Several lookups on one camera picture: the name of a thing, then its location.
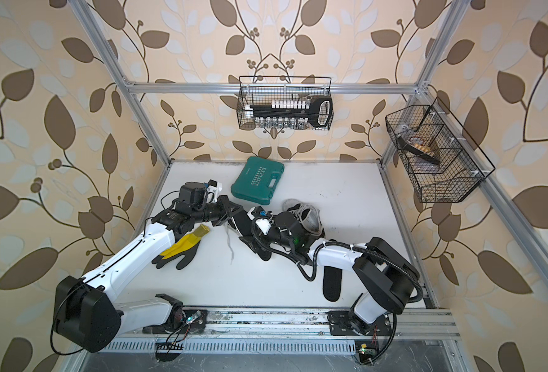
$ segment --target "green toolbox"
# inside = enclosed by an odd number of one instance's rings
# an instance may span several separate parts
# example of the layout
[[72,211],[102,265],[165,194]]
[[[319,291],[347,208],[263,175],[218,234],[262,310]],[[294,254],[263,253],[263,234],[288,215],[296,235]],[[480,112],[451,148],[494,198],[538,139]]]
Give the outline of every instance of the green toolbox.
[[251,157],[231,186],[231,193],[239,199],[269,205],[282,172],[284,164],[281,162]]

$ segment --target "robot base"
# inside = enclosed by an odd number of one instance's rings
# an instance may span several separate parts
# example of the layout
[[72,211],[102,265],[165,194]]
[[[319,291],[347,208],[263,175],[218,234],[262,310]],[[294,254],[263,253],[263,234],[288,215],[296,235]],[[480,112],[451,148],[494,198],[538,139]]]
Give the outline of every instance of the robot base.
[[328,322],[330,323],[330,334],[332,336],[354,336],[362,334],[366,337],[372,337],[375,331],[375,326],[378,327],[378,336],[389,336],[392,333],[392,327],[389,325],[388,318],[382,315],[375,319],[375,322],[361,326],[364,333],[358,332],[354,328],[355,317],[349,315],[349,311],[330,311],[328,312]]

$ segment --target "yellow and black glove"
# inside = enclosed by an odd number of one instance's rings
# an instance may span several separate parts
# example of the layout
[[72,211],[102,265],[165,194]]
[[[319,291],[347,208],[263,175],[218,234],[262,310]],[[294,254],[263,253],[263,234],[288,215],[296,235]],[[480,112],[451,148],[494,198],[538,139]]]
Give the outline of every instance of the yellow and black glove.
[[210,228],[201,224],[193,232],[184,235],[169,249],[164,250],[160,255],[156,256],[152,260],[152,264],[156,264],[156,268],[161,268],[174,259],[183,256],[183,259],[177,264],[177,270],[183,269],[194,259],[197,249],[200,246],[200,240],[209,232]]

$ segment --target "white table surface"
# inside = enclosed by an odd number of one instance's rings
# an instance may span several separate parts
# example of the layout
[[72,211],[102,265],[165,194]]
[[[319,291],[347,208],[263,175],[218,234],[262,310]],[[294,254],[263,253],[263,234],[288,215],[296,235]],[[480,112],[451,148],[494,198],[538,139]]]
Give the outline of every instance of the white table surface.
[[[175,162],[152,215],[162,210],[160,198],[179,190],[185,182],[222,182],[222,194],[246,210],[255,203],[237,199],[231,185],[244,164],[218,162]],[[170,205],[174,193],[164,203]],[[295,198],[321,210],[327,239],[346,243],[369,242],[377,236],[409,259],[388,195],[375,163],[285,163],[284,174],[265,210],[279,213],[282,202]],[[272,255],[262,261],[235,232],[225,226],[210,227],[196,257],[183,270],[176,261],[157,270],[149,264],[119,296],[118,302],[137,301],[166,293],[185,305],[249,307],[350,307],[366,292],[354,272],[344,271],[342,291],[336,302],[322,294],[323,267],[314,281],[307,281],[284,257]],[[311,267],[305,267],[308,274]],[[424,308],[423,301],[408,304]]]

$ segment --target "floral wallpaper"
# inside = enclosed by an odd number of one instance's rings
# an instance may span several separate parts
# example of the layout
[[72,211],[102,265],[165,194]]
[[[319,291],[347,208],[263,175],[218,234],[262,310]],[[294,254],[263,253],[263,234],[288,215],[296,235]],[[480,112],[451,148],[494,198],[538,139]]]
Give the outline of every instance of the floral wallpaper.
[[90,0],[129,80],[413,83],[447,0]]
[[430,286],[453,313],[473,366],[548,371],[548,289],[481,190],[459,204],[422,204],[395,164],[386,169]]
[[62,362],[57,283],[128,242],[163,170],[65,3],[0,0],[2,371]]
[[[239,128],[236,96],[146,94],[143,106],[175,160],[374,160],[389,142],[383,118],[400,95],[335,95],[330,130]],[[142,151],[145,142],[141,139]]]
[[[548,244],[548,0],[473,0],[430,89]],[[482,192],[422,204],[397,157],[387,169],[479,372],[548,370],[548,289]]]
[[487,1],[467,11],[431,92],[481,143],[548,245],[548,0]]

